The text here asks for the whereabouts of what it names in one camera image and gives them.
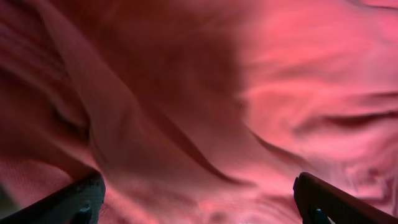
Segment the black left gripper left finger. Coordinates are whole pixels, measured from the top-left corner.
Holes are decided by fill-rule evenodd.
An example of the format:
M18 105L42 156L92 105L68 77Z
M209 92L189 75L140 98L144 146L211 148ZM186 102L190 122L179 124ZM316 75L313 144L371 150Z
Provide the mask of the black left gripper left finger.
M100 173L90 175L1 219L1 224L97 224L106 187Z

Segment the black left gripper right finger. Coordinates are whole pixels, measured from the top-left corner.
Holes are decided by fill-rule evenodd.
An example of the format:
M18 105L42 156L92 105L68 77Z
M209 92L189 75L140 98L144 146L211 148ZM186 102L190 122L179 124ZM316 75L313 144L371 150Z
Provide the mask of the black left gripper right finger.
M382 212L308 172L294 182L294 200L303 224L397 224Z

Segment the red orange t-shirt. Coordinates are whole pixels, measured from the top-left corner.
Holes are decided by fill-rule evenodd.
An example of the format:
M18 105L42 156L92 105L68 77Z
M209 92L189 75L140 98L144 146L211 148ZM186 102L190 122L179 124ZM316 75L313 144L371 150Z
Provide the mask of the red orange t-shirt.
M396 1L2 1L1 185L98 171L101 223L300 223L313 175L397 215Z

